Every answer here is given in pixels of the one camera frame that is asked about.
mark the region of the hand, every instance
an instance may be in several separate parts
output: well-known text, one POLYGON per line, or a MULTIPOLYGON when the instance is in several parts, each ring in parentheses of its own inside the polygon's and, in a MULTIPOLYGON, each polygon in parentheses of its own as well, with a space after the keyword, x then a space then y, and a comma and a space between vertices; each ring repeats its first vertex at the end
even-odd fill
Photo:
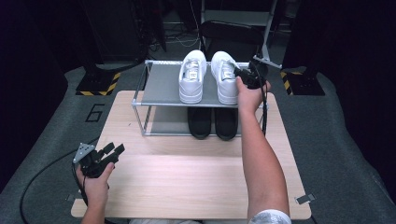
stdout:
POLYGON ((106 206, 108 199, 107 180, 114 168, 114 163, 111 162, 98 178, 89 178, 84 176, 81 172, 80 165, 78 166, 76 174, 79 184, 84 186, 89 205, 94 204, 95 206, 106 206))
MULTIPOLYGON (((236 87, 238 88, 238 108, 240 112, 248 112, 254 114, 262 103, 262 90, 260 88, 256 90, 248 89, 242 81, 241 77, 236 77, 236 87)), ((271 85, 266 81, 264 91, 268 91, 271 85)))

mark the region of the white shoe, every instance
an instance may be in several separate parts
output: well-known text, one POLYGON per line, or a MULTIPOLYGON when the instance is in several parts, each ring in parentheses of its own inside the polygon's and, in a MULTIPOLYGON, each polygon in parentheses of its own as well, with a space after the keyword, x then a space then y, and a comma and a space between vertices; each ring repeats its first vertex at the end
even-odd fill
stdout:
POLYGON ((212 75, 218 83, 219 101, 224 105, 236 105, 238 89, 233 70, 235 67, 239 68, 238 64, 228 53, 218 51, 213 55, 210 67, 212 75))
POLYGON ((202 100, 202 88, 206 74, 206 58, 198 49, 184 58, 178 75, 180 101, 197 104, 202 100))

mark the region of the light wood tabletop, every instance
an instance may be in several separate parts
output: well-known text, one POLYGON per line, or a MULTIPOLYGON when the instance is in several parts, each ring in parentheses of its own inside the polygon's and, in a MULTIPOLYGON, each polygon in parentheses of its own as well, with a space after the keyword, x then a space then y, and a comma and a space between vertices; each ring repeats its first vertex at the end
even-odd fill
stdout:
MULTIPOLYGON (((241 138, 143 136, 131 105, 134 93, 117 94, 96 146, 100 149, 110 142, 125 146, 108 180, 106 217, 246 219, 241 138)), ((268 105, 266 137, 286 177, 291 219, 308 219, 309 204, 295 202, 305 195, 304 187, 272 93, 268 93, 268 105)), ((144 115, 147 107, 138 110, 144 115)), ((85 211, 84 202, 75 200, 72 216, 83 217, 85 211)))

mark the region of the human arm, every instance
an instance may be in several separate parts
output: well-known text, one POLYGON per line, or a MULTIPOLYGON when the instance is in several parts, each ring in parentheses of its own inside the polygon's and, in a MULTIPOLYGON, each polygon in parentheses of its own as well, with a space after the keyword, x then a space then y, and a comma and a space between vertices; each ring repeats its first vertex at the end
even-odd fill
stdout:
POLYGON ((276 209, 289 216, 285 176, 255 115, 262 102, 262 92, 260 89, 249 90, 240 77, 236 79, 236 85, 242 126, 242 159, 247 182, 247 218, 251 219, 266 209, 276 209))
POLYGON ((85 177, 80 166, 76 170, 78 181, 84 186, 88 198, 88 208, 81 223, 103 224, 105 222, 105 209, 108 199, 107 180, 114 169, 114 163, 107 165, 106 169, 98 178, 85 177))

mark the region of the sleeve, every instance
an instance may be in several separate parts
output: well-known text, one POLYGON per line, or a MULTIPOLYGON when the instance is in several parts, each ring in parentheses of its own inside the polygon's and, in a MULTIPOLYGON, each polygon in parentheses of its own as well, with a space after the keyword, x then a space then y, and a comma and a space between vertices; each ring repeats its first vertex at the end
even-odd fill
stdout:
POLYGON ((248 224, 291 224, 291 219, 279 210, 267 209, 254 216, 248 224))

